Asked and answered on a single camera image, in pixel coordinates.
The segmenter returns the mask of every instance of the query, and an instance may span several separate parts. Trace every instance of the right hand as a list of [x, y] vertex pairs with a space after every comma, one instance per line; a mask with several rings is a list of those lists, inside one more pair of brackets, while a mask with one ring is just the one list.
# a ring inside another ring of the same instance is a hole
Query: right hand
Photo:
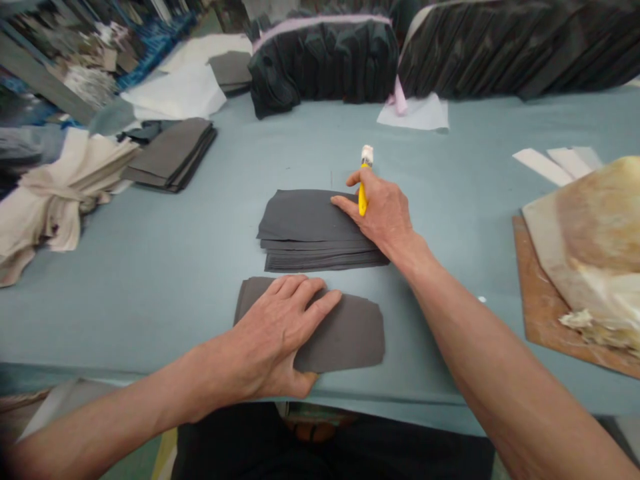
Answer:
[[360, 227], [380, 250], [389, 256], [399, 245], [413, 236], [413, 226], [409, 216], [409, 201], [395, 183], [378, 178], [370, 168], [360, 168], [353, 172], [347, 186], [356, 183], [365, 186], [367, 212], [360, 216], [358, 204], [345, 197], [332, 197], [332, 204], [342, 209]]

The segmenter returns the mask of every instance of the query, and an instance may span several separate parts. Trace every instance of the forearm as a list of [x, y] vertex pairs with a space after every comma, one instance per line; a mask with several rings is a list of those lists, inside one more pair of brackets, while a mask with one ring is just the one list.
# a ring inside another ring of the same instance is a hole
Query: forearm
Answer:
[[181, 423], [174, 407], [183, 359], [28, 436], [8, 452], [20, 479], [95, 479]]
[[389, 257], [407, 278], [456, 384], [514, 474], [636, 478], [637, 470], [500, 319], [417, 235]]

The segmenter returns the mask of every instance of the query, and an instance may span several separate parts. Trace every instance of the table surface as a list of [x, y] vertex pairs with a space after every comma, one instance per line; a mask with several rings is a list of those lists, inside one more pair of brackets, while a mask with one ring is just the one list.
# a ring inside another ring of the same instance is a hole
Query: table surface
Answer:
[[[446, 134], [379, 125], [380, 109], [305, 102], [258, 121], [248, 95], [228, 101], [186, 190], [126, 190], [89, 217], [76, 251], [43, 249], [0, 291], [1, 360], [149, 373], [230, 329], [242, 280], [265, 275], [255, 236], [269, 198], [342, 189], [336, 178], [359, 166], [364, 144], [408, 196], [440, 262], [524, 338], [511, 216], [555, 186], [511, 156], [527, 147], [591, 146], [605, 162], [640, 153], [640, 89], [450, 102]], [[465, 404], [394, 266], [318, 276], [380, 304], [387, 350], [376, 367], [322, 375], [316, 394]], [[591, 412], [640, 413], [640, 381], [528, 345]]]

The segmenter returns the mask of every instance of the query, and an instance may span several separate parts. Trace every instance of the folded fabric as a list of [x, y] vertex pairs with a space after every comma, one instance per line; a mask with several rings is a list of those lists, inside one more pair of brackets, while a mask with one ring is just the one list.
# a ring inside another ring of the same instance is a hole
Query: folded fabric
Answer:
[[[269, 288], [272, 278], [252, 277], [242, 282], [235, 311], [235, 325]], [[311, 300], [326, 294], [322, 290]], [[324, 373], [371, 367], [382, 363], [385, 330], [378, 304], [343, 294], [340, 303], [320, 323], [298, 350], [293, 366], [298, 371]]]
[[210, 121], [178, 122], [161, 132], [124, 170], [122, 178], [176, 193], [189, 184], [216, 135]]
[[278, 190], [258, 226], [267, 250], [265, 271], [345, 270], [388, 265], [389, 260], [331, 197], [355, 195], [327, 190]]
[[249, 71], [258, 119], [290, 111], [301, 99], [381, 103], [393, 92], [399, 50], [388, 16], [325, 13], [253, 22]]
[[68, 130], [60, 158], [34, 168], [0, 202], [0, 287], [16, 283], [43, 239], [51, 250], [74, 250], [80, 217], [108, 203], [125, 166], [138, 152], [126, 139], [116, 144], [86, 130]]
[[178, 120], [145, 120], [140, 128], [135, 128], [121, 132], [117, 136], [118, 142], [122, 142], [125, 138], [130, 138], [138, 145], [148, 145], [154, 138], [160, 135], [160, 132], [167, 130], [178, 123]]
[[406, 96], [592, 91], [640, 73], [640, 3], [432, 2], [414, 17], [398, 74]]

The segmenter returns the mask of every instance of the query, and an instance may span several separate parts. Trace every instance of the beige fabric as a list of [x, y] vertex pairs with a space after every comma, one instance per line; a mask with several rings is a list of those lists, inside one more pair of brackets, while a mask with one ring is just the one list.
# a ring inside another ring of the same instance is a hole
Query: beige fabric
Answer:
[[60, 158], [24, 174], [0, 202], [0, 287], [14, 285], [44, 239], [54, 251], [75, 250], [80, 215], [108, 203], [108, 192], [139, 149], [86, 130], [69, 129]]

